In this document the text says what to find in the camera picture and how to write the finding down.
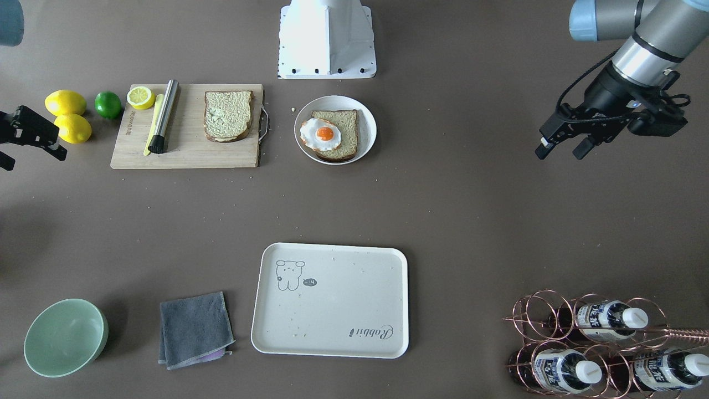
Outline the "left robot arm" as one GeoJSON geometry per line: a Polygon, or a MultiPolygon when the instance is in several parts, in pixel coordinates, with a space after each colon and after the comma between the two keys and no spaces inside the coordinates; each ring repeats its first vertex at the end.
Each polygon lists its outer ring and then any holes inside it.
{"type": "Polygon", "coordinates": [[[569,31],[578,41],[623,39],[596,64],[600,73],[580,105],[557,101],[540,127],[541,160],[558,144],[583,135],[574,156],[610,143],[623,129],[638,136],[669,137],[686,126],[686,94],[667,91],[680,77],[677,66],[707,37],[706,1],[577,1],[569,31]]]}

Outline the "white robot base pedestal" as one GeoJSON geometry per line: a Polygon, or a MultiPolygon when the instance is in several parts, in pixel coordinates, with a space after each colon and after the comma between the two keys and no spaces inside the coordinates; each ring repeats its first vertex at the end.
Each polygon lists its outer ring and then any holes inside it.
{"type": "Polygon", "coordinates": [[[279,79],[377,75],[372,11],[360,1],[292,1],[280,10],[279,79]]]}

